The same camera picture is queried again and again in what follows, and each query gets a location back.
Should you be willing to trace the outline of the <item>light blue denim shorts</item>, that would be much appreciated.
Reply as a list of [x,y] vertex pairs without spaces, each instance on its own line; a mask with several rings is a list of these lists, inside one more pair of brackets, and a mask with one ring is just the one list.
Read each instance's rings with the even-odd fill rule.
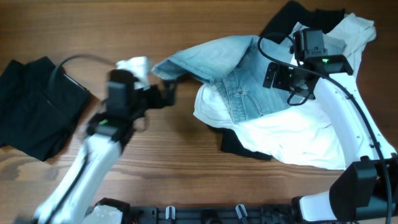
[[303,101],[302,96],[263,86],[268,56],[292,61],[292,37],[290,34],[280,44],[257,35],[223,37],[178,51],[154,65],[152,72],[164,80],[191,75],[216,89],[234,123],[249,121]]

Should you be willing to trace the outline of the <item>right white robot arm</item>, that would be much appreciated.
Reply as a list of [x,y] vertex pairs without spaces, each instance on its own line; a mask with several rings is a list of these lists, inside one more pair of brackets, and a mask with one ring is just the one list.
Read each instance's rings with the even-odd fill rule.
[[271,59],[265,88],[317,100],[329,116],[346,169],[329,190],[292,200],[299,223],[355,223],[397,215],[397,153],[379,132],[348,60],[329,55],[320,30],[290,37],[296,64]]

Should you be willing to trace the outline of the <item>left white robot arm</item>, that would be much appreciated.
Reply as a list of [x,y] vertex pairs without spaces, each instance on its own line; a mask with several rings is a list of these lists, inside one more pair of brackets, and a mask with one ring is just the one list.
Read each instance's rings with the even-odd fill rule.
[[36,209],[31,223],[82,223],[105,175],[136,132],[135,120],[143,118],[148,109],[175,103],[176,80],[164,80],[164,90],[160,91],[157,85],[136,89],[139,79],[127,70],[112,70],[108,77],[104,110],[88,121],[75,161],[55,191]]

